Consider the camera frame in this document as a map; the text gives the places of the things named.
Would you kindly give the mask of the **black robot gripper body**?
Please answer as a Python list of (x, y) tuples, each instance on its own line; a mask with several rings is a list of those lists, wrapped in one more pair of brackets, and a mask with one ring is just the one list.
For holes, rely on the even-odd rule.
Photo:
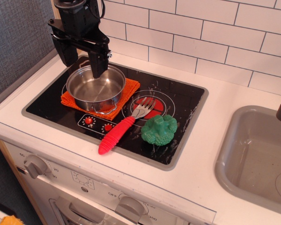
[(105, 4), (97, 0), (54, 0), (60, 19), (50, 19), (52, 35), (68, 39), (76, 49), (88, 52), (90, 49), (109, 49), (109, 39), (99, 30), (105, 15)]

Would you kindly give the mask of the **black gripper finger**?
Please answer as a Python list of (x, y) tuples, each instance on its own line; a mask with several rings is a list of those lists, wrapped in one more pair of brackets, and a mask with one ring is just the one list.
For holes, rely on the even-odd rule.
[(109, 49), (95, 48), (88, 51), (93, 77), (99, 78), (108, 69)]
[(73, 65), (78, 60), (76, 47), (72, 46), (68, 39), (57, 38), (55, 35), (52, 35), (52, 40), (62, 62), (67, 67)]

